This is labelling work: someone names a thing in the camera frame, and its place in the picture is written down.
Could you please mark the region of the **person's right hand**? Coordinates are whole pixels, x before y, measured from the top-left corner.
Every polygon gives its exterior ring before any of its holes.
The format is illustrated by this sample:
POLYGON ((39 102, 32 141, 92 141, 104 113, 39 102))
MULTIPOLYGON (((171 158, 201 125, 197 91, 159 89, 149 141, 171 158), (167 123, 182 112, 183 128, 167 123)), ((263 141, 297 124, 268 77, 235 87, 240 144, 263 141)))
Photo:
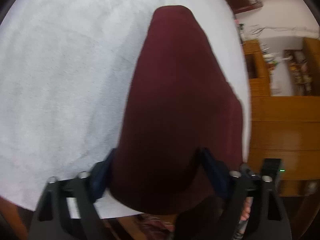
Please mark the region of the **person's right hand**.
POLYGON ((239 222, 238 232, 240 234, 240 239, 243 239, 243 236, 247 227, 248 219, 251 212, 252 202, 253 202, 253 197, 246 197, 244 202, 244 207, 240 217, 240 222, 239 222))

